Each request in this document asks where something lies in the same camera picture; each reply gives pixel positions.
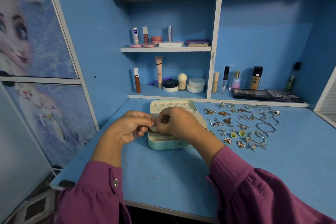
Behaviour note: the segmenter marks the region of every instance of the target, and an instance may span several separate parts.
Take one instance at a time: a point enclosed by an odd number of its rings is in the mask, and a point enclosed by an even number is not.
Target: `shirt cuff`
[[[86,163],[77,186],[90,187],[99,192],[113,192],[123,198],[121,167],[114,167],[100,161]]]
[[[254,167],[225,146],[216,153],[209,170],[210,178],[228,202]]]

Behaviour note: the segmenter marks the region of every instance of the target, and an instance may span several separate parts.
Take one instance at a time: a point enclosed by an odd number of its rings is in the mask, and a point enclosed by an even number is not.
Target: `pink compact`
[[[154,44],[154,43],[143,44],[143,46],[144,46],[145,48],[155,47],[155,45],[156,45],[156,44]]]
[[[129,46],[132,47],[132,48],[140,48],[140,47],[143,46],[143,44],[137,43],[137,44],[130,44]]]
[[[153,44],[159,44],[162,42],[162,36],[152,36],[151,40]]]

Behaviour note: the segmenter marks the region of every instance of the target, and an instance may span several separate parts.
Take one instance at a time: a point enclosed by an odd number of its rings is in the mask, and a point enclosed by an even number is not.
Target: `cartoon eye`
[[[5,26],[5,24],[3,23],[3,21],[2,20],[0,20],[0,31],[2,31],[2,32],[6,32],[6,26]]]
[[[23,25],[23,23],[19,23],[16,25],[16,33],[19,39],[27,40],[27,28]]]

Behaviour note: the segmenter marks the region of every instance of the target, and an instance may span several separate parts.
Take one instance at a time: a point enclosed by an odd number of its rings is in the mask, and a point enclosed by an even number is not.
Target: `person's right hand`
[[[206,133],[206,129],[195,116],[182,107],[163,109],[157,117],[156,127],[159,132],[170,133],[177,139],[188,143]]]

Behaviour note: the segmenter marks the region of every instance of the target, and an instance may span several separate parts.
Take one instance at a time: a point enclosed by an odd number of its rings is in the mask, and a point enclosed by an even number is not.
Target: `elsa illustration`
[[[27,22],[18,0],[0,0],[0,71],[27,76],[32,62]],[[78,133],[55,100],[33,84],[15,83],[19,107],[52,165],[64,167],[78,152]]]

